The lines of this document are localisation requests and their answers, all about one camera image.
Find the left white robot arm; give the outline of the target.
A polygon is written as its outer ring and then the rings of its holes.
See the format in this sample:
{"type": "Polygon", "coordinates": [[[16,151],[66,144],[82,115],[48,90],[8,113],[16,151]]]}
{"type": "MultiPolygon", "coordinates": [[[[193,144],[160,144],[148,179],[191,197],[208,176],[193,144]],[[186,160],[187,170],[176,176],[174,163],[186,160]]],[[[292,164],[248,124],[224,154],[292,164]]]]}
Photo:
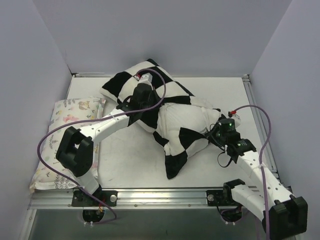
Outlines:
{"type": "Polygon", "coordinates": [[[101,141],[138,121],[145,109],[158,103],[160,98],[150,84],[139,83],[133,94],[97,123],[81,128],[73,126],[64,131],[56,159],[75,177],[85,192],[83,200],[90,206],[101,201],[100,185],[91,172],[95,147],[101,141]]]}

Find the black white checkered pillowcase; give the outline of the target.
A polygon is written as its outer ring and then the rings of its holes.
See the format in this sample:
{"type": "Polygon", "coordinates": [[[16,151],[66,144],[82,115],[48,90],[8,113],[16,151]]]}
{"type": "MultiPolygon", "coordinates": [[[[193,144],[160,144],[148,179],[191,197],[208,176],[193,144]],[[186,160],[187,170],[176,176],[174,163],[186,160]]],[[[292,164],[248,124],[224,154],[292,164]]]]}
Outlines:
{"type": "Polygon", "coordinates": [[[168,179],[175,178],[188,158],[203,150],[205,135],[220,112],[194,96],[152,59],[140,62],[108,80],[100,93],[128,109],[141,110],[137,124],[152,133],[165,152],[168,179]]]}

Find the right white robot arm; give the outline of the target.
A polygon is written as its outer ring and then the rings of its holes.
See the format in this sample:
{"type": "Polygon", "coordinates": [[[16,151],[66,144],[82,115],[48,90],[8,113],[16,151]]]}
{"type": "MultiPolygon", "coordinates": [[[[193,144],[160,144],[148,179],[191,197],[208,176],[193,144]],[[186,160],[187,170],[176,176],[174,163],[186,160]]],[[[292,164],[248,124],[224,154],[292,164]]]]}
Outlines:
{"type": "Polygon", "coordinates": [[[235,120],[220,119],[206,135],[214,145],[223,148],[230,161],[238,165],[257,187],[251,190],[241,179],[223,184],[222,200],[245,207],[261,221],[270,240],[282,240],[306,232],[308,204],[296,197],[260,161],[260,154],[248,140],[241,138],[235,120]]]}

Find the white pillow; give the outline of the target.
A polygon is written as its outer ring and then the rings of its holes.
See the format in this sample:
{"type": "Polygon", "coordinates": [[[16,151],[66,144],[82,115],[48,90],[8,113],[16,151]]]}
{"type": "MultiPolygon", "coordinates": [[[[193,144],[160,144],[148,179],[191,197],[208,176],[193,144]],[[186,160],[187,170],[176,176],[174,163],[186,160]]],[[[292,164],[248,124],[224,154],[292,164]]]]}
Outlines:
{"type": "Polygon", "coordinates": [[[203,99],[196,104],[165,103],[158,112],[155,132],[162,140],[165,156],[192,157],[209,145],[205,134],[222,116],[222,111],[203,99]]]}

